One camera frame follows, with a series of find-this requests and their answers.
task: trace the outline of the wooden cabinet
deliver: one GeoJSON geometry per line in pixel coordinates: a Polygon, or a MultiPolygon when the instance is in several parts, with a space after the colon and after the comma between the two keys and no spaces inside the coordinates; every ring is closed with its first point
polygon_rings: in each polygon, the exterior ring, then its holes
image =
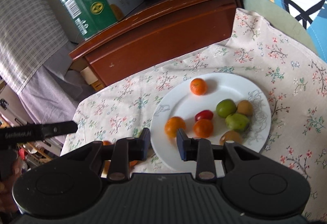
{"type": "Polygon", "coordinates": [[[153,0],[124,20],[82,42],[83,57],[108,86],[163,61],[231,36],[240,0],[153,0]]]}

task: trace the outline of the striped fabric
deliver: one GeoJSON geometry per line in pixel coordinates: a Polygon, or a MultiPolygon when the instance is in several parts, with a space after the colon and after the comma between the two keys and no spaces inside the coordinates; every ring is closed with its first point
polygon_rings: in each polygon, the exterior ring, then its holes
{"type": "Polygon", "coordinates": [[[45,0],[0,0],[0,75],[18,95],[67,42],[45,0]]]}
{"type": "MultiPolygon", "coordinates": [[[[70,42],[65,44],[34,73],[18,95],[35,123],[72,120],[79,102],[94,93],[79,72],[67,71],[72,62],[68,54],[73,49],[70,42]]],[[[62,144],[65,138],[56,137],[62,144]]]]}

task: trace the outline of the pink flower pattern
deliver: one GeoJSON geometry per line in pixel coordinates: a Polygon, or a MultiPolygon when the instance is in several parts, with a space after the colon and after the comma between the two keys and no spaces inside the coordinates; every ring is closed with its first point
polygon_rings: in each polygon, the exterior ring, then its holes
{"type": "Polygon", "coordinates": [[[316,133],[321,133],[322,129],[326,129],[324,125],[324,118],[322,116],[317,117],[315,113],[317,112],[317,107],[315,107],[313,110],[310,108],[308,109],[308,118],[306,120],[306,124],[303,125],[305,127],[305,130],[302,134],[307,135],[308,131],[313,128],[316,133]]]}
{"type": "Polygon", "coordinates": [[[307,164],[308,159],[312,157],[312,151],[308,150],[305,156],[301,155],[294,155],[294,150],[289,146],[286,148],[288,150],[288,154],[286,156],[281,156],[280,162],[282,164],[287,165],[290,169],[297,170],[301,173],[305,178],[311,178],[308,174],[308,170],[310,166],[307,164]]]}
{"type": "Polygon", "coordinates": [[[158,91],[162,91],[162,90],[169,90],[171,89],[173,86],[171,85],[171,81],[173,79],[176,79],[177,76],[170,76],[168,71],[163,72],[161,76],[159,76],[157,78],[157,86],[156,89],[158,91]]]}
{"type": "Polygon", "coordinates": [[[273,44],[270,46],[268,44],[265,45],[266,49],[269,50],[268,52],[268,56],[270,58],[275,58],[275,59],[280,59],[281,60],[281,63],[284,64],[285,63],[285,59],[287,58],[288,54],[285,54],[283,51],[282,51],[282,48],[281,47],[278,47],[277,46],[277,39],[276,38],[273,38],[273,44]]]}
{"type": "Polygon", "coordinates": [[[324,213],[323,216],[320,218],[320,220],[326,221],[327,220],[327,213],[324,213]]]}
{"type": "Polygon", "coordinates": [[[252,61],[253,57],[250,57],[250,53],[253,52],[253,49],[249,51],[245,51],[245,49],[240,48],[237,51],[234,52],[234,56],[238,56],[238,58],[235,59],[236,62],[239,62],[240,64],[243,64],[247,61],[252,61]]]}
{"type": "Polygon", "coordinates": [[[127,78],[124,81],[123,89],[118,92],[119,96],[114,99],[118,102],[121,102],[125,96],[133,93],[132,86],[135,84],[135,81],[132,81],[130,78],[127,78]]]}
{"type": "Polygon", "coordinates": [[[205,60],[208,59],[208,56],[203,56],[200,53],[198,53],[195,58],[192,59],[191,65],[187,66],[189,70],[192,71],[192,73],[197,72],[199,69],[206,68],[208,64],[205,63],[205,60]]]}
{"type": "Polygon", "coordinates": [[[323,97],[327,96],[327,71],[326,68],[318,66],[316,62],[311,62],[309,65],[313,70],[312,79],[313,84],[317,84],[319,88],[317,89],[317,94],[323,97]]]}
{"type": "Polygon", "coordinates": [[[94,111],[94,115],[102,115],[103,110],[108,107],[107,104],[105,104],[106,100],[102,100],[99,105],[97,105],[96,110],[94,111]]]}
{"type": "Polygon", "coordinates": [[[119,128],[121,127],[122,123],[125,122],[127,117],[120,118],[119,114],[116,114],[114,118],[110,119],[110,126],[112,130],[110,131],[110,134],[117,134],[119,128]]]}
{"type": "Polygon", "coordinates": [[[279,118],[278,114],[285,112],[289,113],[290,107],[289,106],[284,106],[283,103],[281,102],[284,100],[287,96],[286,94],[280,94],[278,96],[275,95],[275,90],[276,88],[273,88],[270,92],[269,95],[270,97],[268,98],[268,101],[271,103],[271,123],[276,124],[277,128],[280,128],[282,125],[284,125],[284,122],[282,118],[279,118]]]}
{"type": "Polygon", "coordinates": [[[236,20],[241,20],[238,26],[245,28],[243,35],[249,33],[253,41],[260,36],[260,31],[256,29],[256,24],[259,21],[258,19],[255,18],[253,21],[248,21],[249,17],[247,15],[243,15],[243,17],[236,16],[235,18],[236,20]]]}

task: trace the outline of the white plate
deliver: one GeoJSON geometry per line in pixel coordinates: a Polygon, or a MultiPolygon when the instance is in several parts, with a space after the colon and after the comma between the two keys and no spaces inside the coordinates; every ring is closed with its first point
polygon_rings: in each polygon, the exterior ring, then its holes
{"type": "MultiPolygon", "coordinates": [[[[211,73],[202,78],[208,85],[208,91],[203,96],[196,96],[190,91],[189,79],[172,89],[160,102],[151,121],[151,143],[153,150],[172,170],[191,172],[195,174],[195,161],[182,161],[177,149],[176,139],[169,139],[164,132],[167,120],[180,116],[186,122],[188,137],[195,137],[192,127],[195,115],[202,110],[214,113],[214,133],[208,139],[212,144],[219,144],[220,137],[228,131],[225,120],[216,113],[216,105],[224,99],[232,99],[236,104],[241,100],[249,100],[254,109],[251,120],[251,130],[248,132],[243,145],[259,152],[264,146],[271,125],[271,113],[267,98],[257,85],[234,74],[211,73]]],[[[217,176],[223,177],[221,161],[216,160],[217,176]]]]}

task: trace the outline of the brown kiwi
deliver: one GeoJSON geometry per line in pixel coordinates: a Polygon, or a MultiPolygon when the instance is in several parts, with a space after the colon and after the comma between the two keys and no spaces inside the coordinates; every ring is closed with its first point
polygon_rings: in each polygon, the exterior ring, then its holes
{"type": "Polygon", "coordinates": [[[237,112],[246,116],[253,115],[253,106],[248,100],[242,100],[237,105],[237,112]]]}
{"type": "Polygon", "coordinates": [[[224,133],[223,136],[220,138],[219,144],[223,145],[228,140],[232,140],[239,144],[242,144],[242,141],[243,141],[241,135],[234,130],[224,133]]]}

